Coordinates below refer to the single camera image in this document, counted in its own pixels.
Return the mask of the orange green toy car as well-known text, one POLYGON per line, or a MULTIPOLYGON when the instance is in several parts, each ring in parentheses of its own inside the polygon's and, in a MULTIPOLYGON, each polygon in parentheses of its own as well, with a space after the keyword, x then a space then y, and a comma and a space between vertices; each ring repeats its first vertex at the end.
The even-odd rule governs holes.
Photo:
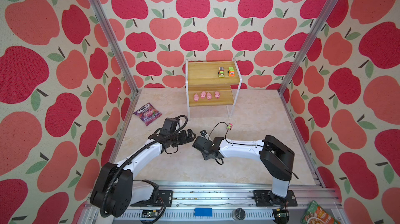
POLYGON ((233 67, 228 68, 228 74, 229 77, 234 77, 235 76, 235 69, 233 67))

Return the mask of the wooden two-tier shelf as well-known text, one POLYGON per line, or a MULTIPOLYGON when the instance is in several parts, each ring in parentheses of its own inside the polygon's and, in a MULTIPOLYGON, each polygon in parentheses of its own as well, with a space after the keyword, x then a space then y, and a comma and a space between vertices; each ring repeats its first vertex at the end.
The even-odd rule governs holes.
POLYGON ((187 117, 191 118, 191 108, 200 106, 225 106, 228 117, 231 118, 236 106, 238 95, 243 82, 242 75, 235 58, 231 61, 185 61, 185 92, 187 104, 187 117), (219 67, 225 69, 225 76, 218 77, 219 67), (235 76, 229 77, 228 68, 235 69, 235 76), (201 98, 205 91, 212 94, 211 100, 201 98), (214 92, 220 93, 220 98, 214 97, 214 92), (193 97, 198 94, 200 99, 195 102, 193 97))

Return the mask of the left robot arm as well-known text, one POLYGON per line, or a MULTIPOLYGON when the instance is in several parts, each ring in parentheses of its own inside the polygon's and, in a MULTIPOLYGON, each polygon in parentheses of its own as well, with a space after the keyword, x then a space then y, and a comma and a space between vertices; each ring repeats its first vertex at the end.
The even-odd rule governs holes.
POLYGON ((190 129, 184 130, 187 123, 185 115, 166 118, 164 125, 131 156, 116 164, 107 162, 103 165, 90 196, 91 205, 100 209, 101 217, 120 217, 134 204, 159 206, 165 211, 158 184, 149 180, 135 181, 134 176, 169 147, 192 142, 196 135, 190 129))

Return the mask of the yellow green toy car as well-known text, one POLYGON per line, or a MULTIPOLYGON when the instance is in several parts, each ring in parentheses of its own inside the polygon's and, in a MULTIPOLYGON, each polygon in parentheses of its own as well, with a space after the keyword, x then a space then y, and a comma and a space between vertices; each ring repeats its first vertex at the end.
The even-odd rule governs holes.
POLYGON ((223 78, 225 76, 225 69, 223 67, 219 67, 218 77, 223 78))

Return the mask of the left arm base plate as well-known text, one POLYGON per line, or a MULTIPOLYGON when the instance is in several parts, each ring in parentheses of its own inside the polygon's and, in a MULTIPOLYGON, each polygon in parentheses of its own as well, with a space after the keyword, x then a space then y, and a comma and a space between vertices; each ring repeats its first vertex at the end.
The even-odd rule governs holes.
POLYGON ((171 207, 173 199, 173 190, 158 190, 151 198, 147 201, 140 201, 138 203, 131 204, 132 207, 144 207, 144 206, 162 206, 171 207))

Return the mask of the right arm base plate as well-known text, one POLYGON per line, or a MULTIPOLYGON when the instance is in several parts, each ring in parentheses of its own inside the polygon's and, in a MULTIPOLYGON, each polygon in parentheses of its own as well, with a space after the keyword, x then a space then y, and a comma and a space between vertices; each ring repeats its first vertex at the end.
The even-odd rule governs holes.
POLYGON ((285 198, 274 195, 270 190, 254 190, 252 199, 257 207, 297 207, 298 203, 292 190, 285 198))

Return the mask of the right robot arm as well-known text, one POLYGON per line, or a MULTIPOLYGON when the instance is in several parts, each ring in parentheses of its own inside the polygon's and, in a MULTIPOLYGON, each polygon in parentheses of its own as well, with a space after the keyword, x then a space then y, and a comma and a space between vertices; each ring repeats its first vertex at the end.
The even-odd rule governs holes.
POLYGON ((212 141, 198 136, 193 147, 200 151, 204 160, 222 161, 238 157, 259 160, 273 177, 266 202, 273 206, 285 206, 288 202, 289 184, 293 173, 294 152, 277 138, 267 135, 263 140, 237 141, 215 137, 212 141))

